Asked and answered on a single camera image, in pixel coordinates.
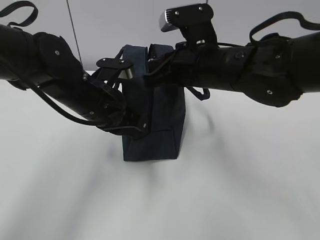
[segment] silver metal part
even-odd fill
[[[83,74],[83,78],[82,78],[84,81],[86,81],[87,79],[88,79],[88,74],[87,73],[85,73],[85,74]]]
[[[172,9],[167,9],[163,12],[163,14],[160,16],[159,19],[159,26],[162,32],[171,32],[173,30],[177,30],[178,27],[171,24],[169,13],[172,11]]]
[[[133,79],[135,75],[135,71],[134,68],[129,68],[127,70],[123,70],[120,75],[119,75],[119,79]]]

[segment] black strap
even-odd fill
[[[187,89],[200,101],[208,100],[210,98],[210,91],[208,88],[203,88],[203,94],[193,87],[187,87]]]
[[[259,24],[254,29],[252,29],[249,35],[252,45],[256,47],[264,47],[267,45],[278,45],[278,44],[286,43],[287,40],[285,38],[269,39],[264,41],[257,41],[253,38],[253,35],[261,31],[262,29],[265,29],[266,27],[269,27],[285,19],[296,19],[299,21],[300,26],[302,28],[307,30],[312,30],[312,31],[320,31],[319,23],[313,23],[313,22],[307,21],[300,12],[286,11],[269,18],[268,20],[264,21],[263,23]]]
[[[0,18],[6,17],[9,14],[11,14],[12,12],[14,12],[15,10],[17,10],[19,8],[23,8],[23,7],[33,7],[33,11],[31,13],[31,15],[25,21],[23,21],[21,23],[16,23],[13,21],[9,22],[8,27],[11,27],[11,26],[27,27],[37,19],[38,12],[39,12],[36,5],[34,5],[30,1],[16,1],[14,3],[11,3],[9,6],[7,6],[2,11],[0,11]]]

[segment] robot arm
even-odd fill
[[[295,39],[277,33],[261,41],[253,39],[255,33],[283,19],[297,19],[308,30],[320,30],[320,24],[306,21],[300,13],[284,12],[253,29],[247,46],[219,48],[212,17],[207,4],[168,9],[162,15],[161,29],[180,29],[186,42],[179,43],[171,55],[150,63],[153,72],[145,78],[148,86],[243,92],[274,107],[284,107],[303,93],[320,91],[320,32]]]
[[[211,23],[213,10],[208,4],[169,9],[160,20],[162,31],[180,29],[186,42],[178,43],[174,52],[162,58],[149,59],[150,73],[145,76],[145,84],[153,88],[180,86],[243,92],[259,103],[275,107],[286,106],[303,93],[320,92],[320,33],[296,39],[275,33],[261,41],[252,38],[263,27],[290,17],[307,29],[320,30],[319,24],[309,23],[297,14],[281,14],[262,23],[251,32],[247,46],[231,44],[232,47],[220,48]],[[133,63],[121,60],[121,52],[116,58],[99,60],[99,70],[90,76],[62,37],[44,32],[31,35],[4,25],[0,25],[0,36],[0,79],[20,90],[32,89],[74,122],[116,135],[148,134],[146,123],[128,107],[118,90],[122,81],[133,77]],[[48,96],[86,120],[63,111]]]

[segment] black cable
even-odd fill
[[[9,6],[5,7],[3,10],[0,11],[0,18],[6,17],[9,14],[11,14],[12,12],[14,12],[15,10],[17,10],[19,8],[23,8],[23,7],[32,7],[33,11],[31,13],[31,15],[25,21],[23,21],[21,23],[16,23],[13,21],[9,22],[8,27],[11,27],[11,25],[18,26],[18,27],[27,27],[37,19],[38,12],[39,12],[36,5],[34,5],[30,1],[16,1],[16,2],[11,3]]]
[[[267,19],[266,21],[262,22],[261,24],[256,26],[254,29],[252,29],[249,34],[250,41],[251,41],[252,45],[256,46],[256,47],[264,47],[267,45],[278,45],[281,43],[286,43],[287,39],[285,39],[285,38],[269,39],[269,40],[264,40],[264,41],[257,41],[253,38],[254,34],[260,32],[261,30],[265,29],[266,27],[269,27],[269,26],[271,26],[281,20],[285,20],[285,19],[296,19],[299,21],[300,26],[304,29],[307,29],[307,30],[312,30],[312,31],[319,31],[320,30],[319,23],[313,23],[313,22],[307,21],[300,12],[286,11],[286,12],[279,13],[279,14]]]
[[[203,93],[197,91],[194,87],[186,87],[197,99],[200,101],[208,100],[210,98],[210,90],[208,88],[202,88]]]
[[[153,76],[155,75],[157,72],[159,72],[166,64],[168,64],[171,59],[173,59],[174,54],[172,54],[171,56],[169,56],[163,63],[160,64],[160,66],[158,66],[153,72],[150,73],[146,73],[146,76]]]
[[[225,43],[225,42],[218,42],[219,46],[226,46],[226,47],[243,47],[241,45],[232,44],[232,43]]]
[[[74,25],[74,20],[72,18],[72,14],[71,14],[69,0],[66,0],[66,5],[67,5],[67,8],[68,8],[68,12],[69,12],[69,17],[70,17],[70,21],[71,21],[71,26],[72,26],[72,31],[73,31],[73,36],[74,36],[74,40],[75,40],[76,49],[78,51],[80,63],[81,63],[81,66],[83,68],[84,65],[83,65],[83,62],[82,62],[81,54],[80,54],[80,48],[79,48],[79,44],[78,44],[78,39],[77,39],[76,29],[75,29],[75,25]]]
[[[41,91],[39,88],[37,88],[36,85],[34,85],[27,77],[23,76],[19,71],[17,71],[14,67],[12,67],[10,64],[8,64],[6,61],[1,60],[0,61],[5,68],[7,68],[10,72],[15,74],[22,82],[24,82],[32,91],[34,91],[35,94],[37,94],[42,100],[44,100],[50,107],[52,107],[54,110],[56,110],[59,114],[64,116],[65,118],[78,123],[82,125],[87,126],[101,126],[101,125],[108,125],[109,122],[102,122],[102,121],[87,121],[80,118],[77,118],[70,113],[63,110],[61,107],[59,107],[54,101],[52,101],[43,91]]]

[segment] navy blue bag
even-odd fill
[[[172,46],[152,45],[153,54],[161,57],[173,52]],[[128,106],[149,119],[150,133],[141,138],[122,137],[126,162],[177,159],[183,134],[186,101],[183,87],[147,88],[148,48],[126,45],[123,59],[134,63],[134,78],[122,83]]]

